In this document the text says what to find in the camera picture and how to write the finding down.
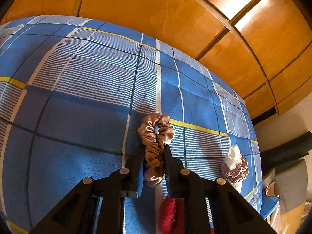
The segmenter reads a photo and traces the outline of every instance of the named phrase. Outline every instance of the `mattress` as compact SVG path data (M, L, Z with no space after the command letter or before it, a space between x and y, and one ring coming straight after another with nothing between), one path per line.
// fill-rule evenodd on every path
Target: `mattress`
M81 17L12 21L0 26L0 93L0 212L12 233L30 231L84 177L123 167L154 112L171 117L173 156L203 178L219 177L238 145L250 170L241 195L260 212L261 161L244 100L160 40ZM126 198L124 233L159 233L166 194L163 181Z

